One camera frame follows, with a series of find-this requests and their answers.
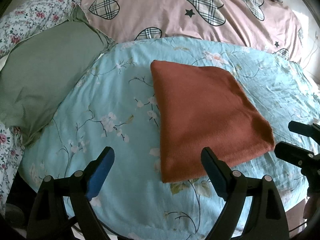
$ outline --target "green pillowcase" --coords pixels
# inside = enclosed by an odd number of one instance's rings
[[[0,71],[0,120],[21,128],[24,145],[38,138],[87,68],[112,44],[78,6],[70,21],[20,42]]]

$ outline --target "light blue duvet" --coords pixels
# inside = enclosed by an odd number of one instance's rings
[[[320,119],[319,98],[299,65],[225,43],[183,37],[135,41],[118,44],[101,56],[61,103],[41,138],[25,150],[19,172],[34,190],[46,175],[68,177],[111,146],[115,163],[100,194],[91,201],[102,222],[140,240],[205,238],[224,201],[207,177],[161,182],[161,118],[150,72],[155,59],[229,71],[270,122],[276,142],[319,152],[311,139],[287,128],[291,120]],[[233,169],[254,178],[272,176],[286,210],[306,195],[308,182],[300,169],[273,152]],[[65,204],[72,215],[70,201],[65,199]],[[235,235],[241,233],[249,207],[248,198]]]

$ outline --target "metal screw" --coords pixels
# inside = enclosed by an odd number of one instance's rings
[[[81,177],[83,174],[83,171],[76,171],[75,172],[75,177]]]
[[[264,179],[265,179],[266,181],[272,181],[272,178],[271,178],[269,175],[264,176]]]
[[[240,177],[241,176],[241,172],[240,171],[233,171],[232,174],[235,177]]]
[[[43,180],[45,182],[49,182],[51,180],[51,176],[45,176]]]

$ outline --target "orange towel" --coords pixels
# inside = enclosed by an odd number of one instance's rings
[[[206,175],[204,147],[230,167],[274,149],[270,124],[228,71],[153,61],[151,73],[161,114],[163,182]]]

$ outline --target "white floral fabric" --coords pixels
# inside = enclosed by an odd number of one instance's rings
[[[81,0],[30,0],[0,19],[0,58],[37,33],[66,21]]]
[[[20,129],[18,127],[9,129],[0,122],[0,214],[2,216],[23,150]]]

